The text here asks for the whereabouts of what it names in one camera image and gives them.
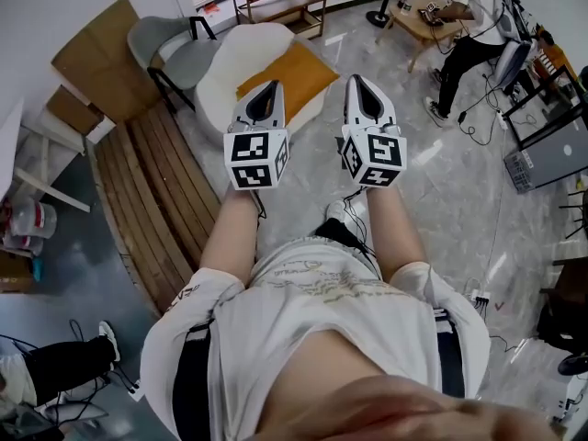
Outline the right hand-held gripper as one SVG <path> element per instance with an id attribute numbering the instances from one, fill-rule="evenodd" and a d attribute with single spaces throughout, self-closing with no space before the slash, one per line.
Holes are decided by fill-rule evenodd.
<path id="1" fill-rule="evenodd" d="M 401 136 L 391 100 L 366 77 L 353 74 L 345 87 L 344 143 L 340 154 L 353 182 L 390 187 L 407 168 L 407 141 Z"/>

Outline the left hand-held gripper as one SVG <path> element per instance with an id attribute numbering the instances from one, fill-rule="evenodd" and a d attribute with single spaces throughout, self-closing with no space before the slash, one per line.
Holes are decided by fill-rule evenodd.
<path id="1" fill-rule="evenodd" d="M 276 188 L 289 160 L 284 86 L 265 82 L 233 110 L 223 135 L 224 164 L 236 190 Z"/>

